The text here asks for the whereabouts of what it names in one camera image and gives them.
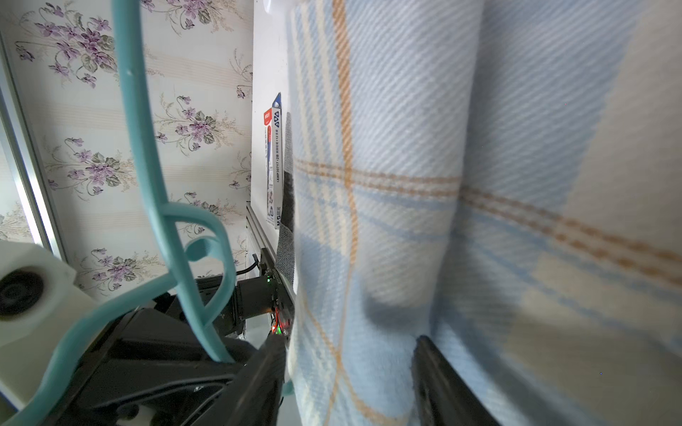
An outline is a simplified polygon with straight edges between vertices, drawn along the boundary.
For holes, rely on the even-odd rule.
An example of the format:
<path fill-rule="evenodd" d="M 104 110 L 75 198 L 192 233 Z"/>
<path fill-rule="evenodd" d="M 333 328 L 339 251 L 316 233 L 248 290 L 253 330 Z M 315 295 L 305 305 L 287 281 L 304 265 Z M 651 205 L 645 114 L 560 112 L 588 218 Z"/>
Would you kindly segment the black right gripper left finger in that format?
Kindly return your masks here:
<path fill-rule="evenodd" d="M 259 348 L 228 339 L 227 363 L 202 360 L 195 379 L 217 391 L 190 416 L 193 425 L 275 425 L 278 417 L 288 340 L 270 335 Z"/>

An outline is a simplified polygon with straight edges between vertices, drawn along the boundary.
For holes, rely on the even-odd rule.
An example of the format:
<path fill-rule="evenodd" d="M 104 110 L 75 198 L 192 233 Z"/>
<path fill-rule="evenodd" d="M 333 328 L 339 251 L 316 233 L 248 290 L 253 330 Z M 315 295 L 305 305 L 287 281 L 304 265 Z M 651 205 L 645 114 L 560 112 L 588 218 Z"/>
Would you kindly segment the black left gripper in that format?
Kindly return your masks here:
<path fill-rule="evenodd" d="M 152 412 L 151 425 L 225 425 L 226 393 L 256 348 L 225 338 L 228 363 L 212 360 L 191 328 L 155 309 L 112 321 L 78 361 L 50 425 L 121 425 Z"/>

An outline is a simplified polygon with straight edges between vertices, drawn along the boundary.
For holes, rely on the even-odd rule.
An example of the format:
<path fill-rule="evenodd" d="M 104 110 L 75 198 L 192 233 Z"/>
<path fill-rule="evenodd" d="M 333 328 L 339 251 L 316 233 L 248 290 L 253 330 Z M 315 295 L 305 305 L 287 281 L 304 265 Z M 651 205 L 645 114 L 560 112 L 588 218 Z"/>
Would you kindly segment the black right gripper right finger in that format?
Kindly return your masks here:
<path fill-rule="evenodd" d="M 411 374 L 421 425 L 500 425 L 426 335 L 417 339 Z"/>

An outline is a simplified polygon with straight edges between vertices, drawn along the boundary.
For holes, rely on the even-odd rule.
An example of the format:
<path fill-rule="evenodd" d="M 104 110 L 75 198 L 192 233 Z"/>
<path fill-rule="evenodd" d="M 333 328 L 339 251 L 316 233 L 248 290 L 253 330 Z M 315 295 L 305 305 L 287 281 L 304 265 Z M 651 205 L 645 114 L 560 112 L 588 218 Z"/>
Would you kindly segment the blue cream plaid scarf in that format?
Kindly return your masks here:
<path fill-rule="evenodd" d="M 421 335 L 502 425 L 680 424 L 680 2 L 286 18 L 303 424 L 417 424 Z"/>

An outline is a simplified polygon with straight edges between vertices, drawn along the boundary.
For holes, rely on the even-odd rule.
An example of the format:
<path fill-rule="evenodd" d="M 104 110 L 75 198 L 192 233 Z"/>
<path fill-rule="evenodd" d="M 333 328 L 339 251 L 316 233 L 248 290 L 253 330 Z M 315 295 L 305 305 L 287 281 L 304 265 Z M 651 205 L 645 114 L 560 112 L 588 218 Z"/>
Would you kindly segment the teal plastic hanger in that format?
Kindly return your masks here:
<path fill-rule="evenodd" d="M 110 321 L 169 289 L 176 290 L 188 324 L 210 358 L 224 363 L 234 359 L 213 326 L 236 286 L 227 231 L 209 211 L 169 200 L 147 92 L 140 3 L 114 1 L 111 5 L 132 156 L 145 210 L 169 271 L 100 305 L 71 326 L 56 345 L 33 398 L 6 420 L 8 425 L 42 424 L 69 387 L 79 360 L 97 333 Z M 224 267 L 218 291 L 209 303 L 202 301 L 190 267 L 206 257 L 220 260 Z"/>

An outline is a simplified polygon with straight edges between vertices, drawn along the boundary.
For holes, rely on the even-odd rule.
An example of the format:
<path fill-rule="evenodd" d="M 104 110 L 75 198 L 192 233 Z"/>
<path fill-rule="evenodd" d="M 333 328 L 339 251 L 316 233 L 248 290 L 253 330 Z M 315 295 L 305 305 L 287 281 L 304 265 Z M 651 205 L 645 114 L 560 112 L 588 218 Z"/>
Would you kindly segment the black white checkered scarf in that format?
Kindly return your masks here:
<path fill-rule="evenodd" d="M 291 284 L 291 287 L 294 287 L 296 277 L 294 246 L 295 194 L 291 122 L 291 113 L 288 112 L 286 114 L 284 126 L 282 217 L 278 237 L 276 265 L 280 275 Z"/>

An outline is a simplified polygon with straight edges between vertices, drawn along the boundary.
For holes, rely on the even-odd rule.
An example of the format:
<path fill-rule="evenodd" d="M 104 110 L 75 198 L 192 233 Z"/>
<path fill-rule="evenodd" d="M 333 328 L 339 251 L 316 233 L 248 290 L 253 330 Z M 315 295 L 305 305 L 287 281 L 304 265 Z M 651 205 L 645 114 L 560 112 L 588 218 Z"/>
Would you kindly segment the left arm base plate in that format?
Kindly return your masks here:
<path fill-rule="evenodd" d="M 271 333 L 289 335 L 295 304 L 269 252 L 262 250 L 236 278 L 229 302 L 213 321 L 218 333 L 223 337 L 237 337 L 245 331 L 248 319 L 267 314 Z"/>

